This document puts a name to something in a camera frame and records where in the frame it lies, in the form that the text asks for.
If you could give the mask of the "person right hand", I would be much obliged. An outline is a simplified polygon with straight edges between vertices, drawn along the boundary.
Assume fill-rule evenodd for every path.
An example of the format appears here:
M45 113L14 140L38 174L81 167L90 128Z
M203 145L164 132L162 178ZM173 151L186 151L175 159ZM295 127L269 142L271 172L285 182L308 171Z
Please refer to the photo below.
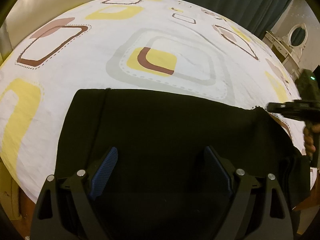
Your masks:
M304 134L304 147L306 155L312 158L313 154L316 151L314 146L314 135L318 133L319 125L313 125L310 128L304 127L303 134Z

